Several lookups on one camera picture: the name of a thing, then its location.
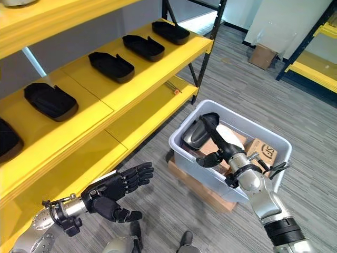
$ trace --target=brown cardboard box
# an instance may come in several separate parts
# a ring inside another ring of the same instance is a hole
[[[225,201],[217,193],[178,168],[174,163],[174,158],[168,162],[168,169],[174,176],[184,182],[191,191],[198,195],[204,202],[208,203],[216,212],[230,212],[235,207],[236,203]]]
[[[233,130],[231,131],[235,134],[235,136],[240,140],[240,142],[243,145],[246,144],[247,138],[245,136],[240,135],[239,133]],[[186,150],[188,153],[190,153],[191,155],[193,155],[194,157],[205,157],[206,155],[212,152],[216,152],[219,149],[217,145],[215,145],[215,143],[212,141],[211,138],[199,150],[191,150],[186,145],[183,145],[182,148]],[[229,168],[230,166],[225,161],[222,161],[218,166],[214,167],[214,170],[216,170],[220,174],[225,175],[229,172]]]
[[[266,144],[265,142],[261,141],[260,139],[254,139],[246,147],[247,156],[252,155],[254,152],[259,153],[261,159],[265,162],[265,164],[267,164],[268,167],[274,164],[277,151],[268,144]],[[254,165],[259,166],[262,169],[262,171],[264,171],[264,168],[261,165],[259,165],[259,163],[256,160],[253,160],[252,163]]]
[[[261,44],[256,45],[252,56],[248,60],[249,63],[254,64],[264,70],[266,70],[273,59],[276,57],[277,52],[265,47]]]

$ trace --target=yellow shelving unit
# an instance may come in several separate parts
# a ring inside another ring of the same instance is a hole
[[[324,25],[321,25],[316,30],[316,32],[314,33],[314,36],[318,35],[319,33],[322,33],[331,38],[337,38],[337,27],[334,27],[330,25],[328,22],[326,22]]]
[[[88,141],[71,156],[31,184],[0,209],[0,252],[9,252],[16,239],[43,208],[42,200],[79,194],[94,179],[118,164],[126,148],[106,131]]]
[[[17,237],[30,226],[33,215],[42,208],[42,200],[59,199],[73,192],[81,193],[94,179],[121,162],[197,93],[196,87],[179,77],[172,77],[170,82],[182,93],[175,95],[166,85],[161,85],[146,100],[113,122],[106,131],[96,135],[7,202],[0,209],[0,219],[4,222],[1,226],[0,251],[8,252]]]
[[[337,64],[333,64],[308,51],[303,51],[296,61],[286,69],[299,73],[306,78],[337,93]]]
[[[84,142],[110,124],[113,110],[62,71],[37,82],[53,83],[76,98],[78,112],[68,121],[55,122],[36,111],[24,98],[23,89],[0,100],[0,117],[24,141],[24,150],[0,164],[0,208]]]
[[[106,129],[107,132],[128,150],[134,150],[192,95],[197,93],[195,86],[177,76],[172,77],[170,82],[182,93],[174,95],[166,85],[161,85],[145,100],[112,123]]]
[[[135,76],[123,85],[112,82],[92,68],[87,55],[61,68],[76,82],[120,114],[132,108],[199,55],[209,52],[213,44],[208,38],[191,32],[186,44],[174,45],[155,34],[152,31],[151,24],[145,25],[130,34],[144,38],[150,36],[165,47],[165,54],[160,61],[149,62],[128,50],[123,45],[121,38],[96,49],[95,52],[106,52],[111,55],[119,54],[135,66]]]
[[[165,56],[159,62],[148,62],[127,50],[121,38],[97,49],[98,52],[118,53],[135,66],[135,76],[128,83],[118,84],[105,77],[91,67],[87,56],[38,80],[58,85],[77,99],[80,109],[70,120],[57,123],[40,114],[24,99],[23,90],[0,101],[0,116],[25,143],[21,154],[0,164],[0,176],[6,179],[0,189],[0,208],[196,57],[208,52],[213,43],[191,33],[186,44],[176,46],[153,34],[151,25],[132,34],[150,35],[165,46]]]
[[[24,8],[0,4],[0,59],[54,34],[139,0],[39,0]]]

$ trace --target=wall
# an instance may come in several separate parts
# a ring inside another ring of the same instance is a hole
[[[222,18],[233,25],[249,29],[262,0],[227,0]]]
[[[148,24],[160,15],[161,0],[142,0],[63,31],[29,48],[44,70],[50,73],[109,41]],[[0,99],[39,78],[21,51],[1,59],[0,68]]]
[[[292,29],[297,35],[284,53],[288,59],[331,2],[332,0],[263,0],[245,41],[253,43],[268,22],[280,24],[281,32]],[[277,43],[280,39],[274,38],[269,44]]]
[[[328,37],[324,34],[318,34],[305,50],[318,55],[334,64],[337,64],[337,43],[336,39]]]

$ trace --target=black tray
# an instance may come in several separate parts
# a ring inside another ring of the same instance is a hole
[[[23,140],[14,129],[0,118],[0,163],[16,157],[23,148]]]
[[[176,45],[185,44],[189,40],[190,36],[190,32],[188,30],[178,25],[171,25],[168,22],[153,22],[152,30]]]
[[[121,58],[108,53],[95,52],[89,55],[91,66],[117,83],[130,81],[135,74],[135,67]]]
[[[36,110],[57,122],[71,118],[78,110],[76,100],[57,86],[32,83],[24,89],[24,95]]]
[[[146,40],[138,35],[127,35],[123,37],[123,42],[127,48],[151,62],[157,62],[164,56],[165,48],[150,37]]]

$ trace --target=gray plastic bin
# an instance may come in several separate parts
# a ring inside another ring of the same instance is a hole
[[[213,170],[212,168],[204,168],[196,163],[196,158],[181,148],[182,134],[200,115],[216,112],[220,116],[220,122],[236,132],[246,136],[248,141],[254,138],[266,142],[277,150],[275,164],[288,162],[291,154],[291,144],[285,138],[273,133],[272,131],[254,123],[253,121],[242,117],[241,115],[227,109],[226,107],[212,101],[204,100],[196,107],[196,109],[184,120],[180,127],[170,136],[169,143],[174,150],[175,164],[196,180],[218,193],[224,200],[228,202],[246,202],[248,200],[246,194],[240,189],[232,189],[225,183],[225,176]],[[277,192],[284,171],[280,172],[272,180],[274,191]]]

